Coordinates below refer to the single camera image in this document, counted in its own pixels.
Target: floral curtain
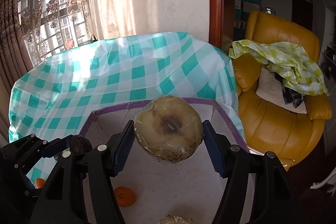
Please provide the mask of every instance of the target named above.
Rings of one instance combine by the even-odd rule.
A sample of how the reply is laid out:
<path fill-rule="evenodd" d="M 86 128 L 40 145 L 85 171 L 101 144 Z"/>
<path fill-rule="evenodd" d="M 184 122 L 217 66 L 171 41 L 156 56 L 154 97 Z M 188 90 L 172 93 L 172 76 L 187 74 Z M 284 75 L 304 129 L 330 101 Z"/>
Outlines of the floral curtain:
<path fill-rule="evenodd" d="M 14 83 L 33 68 L 17 12 L 17 0 L 0 0 L 0 147 L 8 141 L 8 106 Z"/>
<path fill-rule="evenodd" d="M 91 37 L 86 0 L 28 0 L 20 12 L 21 28 L 34 65 L 77 47 Z"/>

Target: orange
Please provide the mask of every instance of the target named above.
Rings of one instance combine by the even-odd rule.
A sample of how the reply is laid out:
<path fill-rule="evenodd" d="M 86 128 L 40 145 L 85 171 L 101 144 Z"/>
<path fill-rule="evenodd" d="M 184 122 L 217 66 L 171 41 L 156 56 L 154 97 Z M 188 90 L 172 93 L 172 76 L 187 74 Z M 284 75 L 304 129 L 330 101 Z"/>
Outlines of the orange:
<path fill-rule="evenodd" d="M 125 186 L 114 189 L 114 197 L 119 207 L 130 207 L 137 200 L 137 195 L 134 191 Z"/>
<path fill-rule="evenodd" d="M 35 180 L 35 185 L 36 185 L 36 188 L 43 188 L 43 186 L 45 185 L 45 180 L 42 179 L 42 178 L 37 178 Z"/>

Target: warning label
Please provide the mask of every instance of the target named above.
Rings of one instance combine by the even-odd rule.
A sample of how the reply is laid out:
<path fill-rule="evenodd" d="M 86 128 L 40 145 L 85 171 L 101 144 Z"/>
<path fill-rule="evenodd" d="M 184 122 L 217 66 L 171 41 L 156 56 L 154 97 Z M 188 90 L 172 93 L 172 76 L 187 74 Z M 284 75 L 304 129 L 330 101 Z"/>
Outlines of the warning label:
<path fill-rule="evenodd" d="M 172 162 L 180 162 L 182 160 L 182 158 L 180 157 L 179 154 L 177 153 L 174 153 L 173 155 L 171 155 L 169 158 L 168 158 L 170 161 Z"/>

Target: checkered tablecloth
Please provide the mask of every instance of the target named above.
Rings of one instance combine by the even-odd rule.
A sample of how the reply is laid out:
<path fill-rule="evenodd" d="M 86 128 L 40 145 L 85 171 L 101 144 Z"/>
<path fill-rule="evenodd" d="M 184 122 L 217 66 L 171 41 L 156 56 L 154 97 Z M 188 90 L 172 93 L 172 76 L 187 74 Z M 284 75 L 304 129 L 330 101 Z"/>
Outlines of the checkered tablecloth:
<path fill-rule="evenodd" d="M 9 139 L 77 134 L 93 110 L 162 94 L 215 99 L 244 137 L 231 60 L 188 33 L 167 32 L 98 41 L 46 59 L 12 89 Z M 52 161 L 41 159 L 28 177 L 46 178 Z"/>

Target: bruised spot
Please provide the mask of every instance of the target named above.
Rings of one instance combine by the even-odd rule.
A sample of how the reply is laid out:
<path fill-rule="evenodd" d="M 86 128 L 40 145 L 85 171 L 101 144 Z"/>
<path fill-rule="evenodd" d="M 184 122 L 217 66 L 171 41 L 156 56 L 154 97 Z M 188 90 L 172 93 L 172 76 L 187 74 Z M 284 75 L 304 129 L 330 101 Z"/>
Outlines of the bruised spot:
<path fill-rule="evenodd" d="M 181 121 L 174 115 L 160 115 L 155 109 L 153 114 L 156 119 L 159 119 L 160 123 L 157 126 L 156 131 L 163 134 L 181 134 Z"/>
<path fill-rule="evenodd" d="M 181 122 L 173 115 L 161 117 L 160 124 L 164 134 L 181 133 Z"/>

